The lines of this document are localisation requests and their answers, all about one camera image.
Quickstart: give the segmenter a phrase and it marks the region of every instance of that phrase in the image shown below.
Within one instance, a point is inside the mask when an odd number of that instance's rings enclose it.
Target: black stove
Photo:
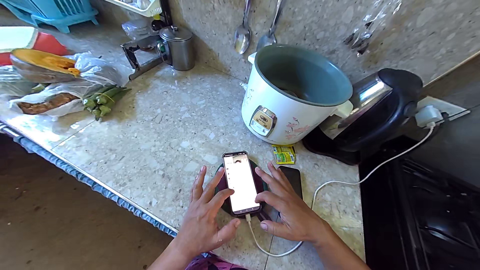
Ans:
[[[360,164],[360,178],[399,150]],[[480,189],[409,157],[360,185],[367,264],[372,270],[480,269]]]

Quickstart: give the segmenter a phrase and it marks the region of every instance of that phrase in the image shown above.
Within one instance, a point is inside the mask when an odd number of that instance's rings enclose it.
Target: concrete floor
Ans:
[[[171,237],[0,134],[0,269],[146,269]]]

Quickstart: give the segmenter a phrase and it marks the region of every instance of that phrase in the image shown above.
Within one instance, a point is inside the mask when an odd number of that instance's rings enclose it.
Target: countertop edge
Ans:
[[[52,147],[51,149],[48,149],[48,148],[45,148],[43,145],[39,144],[38,142],[36,142],[33,138],[21,133],[20,131],[18,131],[18,129],[16,129],[15,127],[12,127],[11,125],[7,124],[7,123],[4,123],[7,127],[13,129],[16,133],[30,139],[31,141],[37,143],[39,146],[41,146],[43,149],[45,149],[46,151],[48,151],[49,153],[51,153],[52,155],[54,155],[55,157],[61,159],[63,162],[69,164],[70,166],[74,167],[76,170],[78,170],[79,172],[83,173],[84,175],[86,175],[88,178],[92,179],[95,183],[101,185],[102,187],[108,189],[110,192],[112,192],[113,194],[117,195],[118,197],[120,197],[121,199],[125,200],[126,202],[128,202],[129,204],[133,205],[134,207],[138,208],[140,211],[148,214],[150,217],[152,217],[153,219],[155,219],[156,221],[160,222],[161,224],[163,224],[164,226],[166,226],[167,228],[169,228],[170,230],[178,233],[179,231],[177,229],[175,229],[173,226],[171,226],[170,224],[166,223],[165,221],[161,220],[160,218],[158,218],[157,216],[155,216],[154,214],[152,214],[151,212],[147,211],[145,208],[139,206],[138,204],[136,204],[135,202],[133,202],[132,200],[130,200],[129,198],[125,197],[124,195],[120,194],[119,192],[117,192],[116,190],[114,190],[113,188],[109,187],[108,185],[106,185],[105,183],[103,183],[102,181],[98,180],[97,178],[93,177],[92,175],[90,175],[89,173],[85,172],[84,170],[80,169],[78,166],[72,164],[71,162],[69,162],[68,160],[66,160],[64,157],[60,156],[59,154],[55,153],[53,151],[53,149],[55,147]]]

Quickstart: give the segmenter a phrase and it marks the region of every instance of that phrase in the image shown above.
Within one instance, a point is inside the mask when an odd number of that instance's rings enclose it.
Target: yellow packet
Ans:
[[[295,148],[293,145],[272,145],[277,164],[295,164]]]

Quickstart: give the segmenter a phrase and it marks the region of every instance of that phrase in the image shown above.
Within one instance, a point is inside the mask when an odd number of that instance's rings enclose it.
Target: charging cable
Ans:
[[[421,140],[419,141],[418,143],[416,143],[414,146],[410,147],[409,149],[401,152],[400,154],[392,157],[392,158],[389,158],[387,160],[385,160],[384,162],[380,163],[380,165],[378,165],[377,167],[375,167],[375,169],[373,169],[370,173],[367,174],[367,176],[365,176],[365,178],[363,178],[361,181],[357,182],[357,183],[347,183],[347,182],[342,182],[342,181],[328,181],[326,183],[323,183],[321,186],[319,186],[316,190],[315,190],[315,193],[313,194],[313,200],[312,200],[312,206],[310,207],[312,210],[313,210],[313,205],[315,203],[315,199],[317,198],[317,194],[318,194],[318,191],[328,185],[328,184],[331,184],[331,183],[342,183],[342,184],[351,184],[351,185],[355,185],[355,184],[361,184],[362,182],[364,182],[365,180],[367,180],[368,177],[370,177],[370,175],[376,171],[378,168],[380,168],[382,165],[384,165],[385,163],[391,161],[391,160],[394,160],[398,157],[400,157],[401,155],[403,154],[406,154],[408,152],[410,152],[411,150],[413,150],[414,148],[416,148],[417,146],[421,145],[426,139],[428,139],[428,137],[430,137],[430,135],[432,135],[432,132],[433,132],[433,128],[435,127],[435,122],[429,122],[427,124],[427,127],[430,128],[430,130],[428,131],[428,134]],[[253,229],[252,229],[252,218],[250,217],[250,214],[247,214],[245,215],[245,218],[248,222],[248,226],[250,227],[250,231],[252,232],[252,235],[253,235],[253,239],[255,240],[255,244],[257,244],[257,247],[262,250],[264,253],[266,253],[267,255],[269,256],[272,256],[272,257],[282,257],[282,256],[285,256],[285,255],[288,255],[290,253],[292,253],[293,251],[295,251],[295,249],[297,249],[302,243],[303,241],[300,241],[298,242],[298,244],[296,246],[294,246],[291,250],[285,252],[285,253],[282,253],[282,254],[272,254],[272,253],[269,253],[268,251],[264,250],[259,244],[258,244],[258,241],[257,241],[257,238],[255,238],[255,234],[253,233]]]

